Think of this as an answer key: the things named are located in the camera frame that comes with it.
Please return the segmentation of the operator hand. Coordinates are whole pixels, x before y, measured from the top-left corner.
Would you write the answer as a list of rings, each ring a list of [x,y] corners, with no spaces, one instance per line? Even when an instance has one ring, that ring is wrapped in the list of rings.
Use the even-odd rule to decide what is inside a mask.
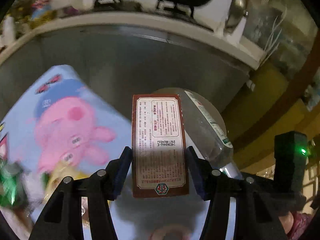
[[[288,212],[279,216],[279,220],[285,230],[288,239],[297,240],[309,226],[313,215],[299,212]]]

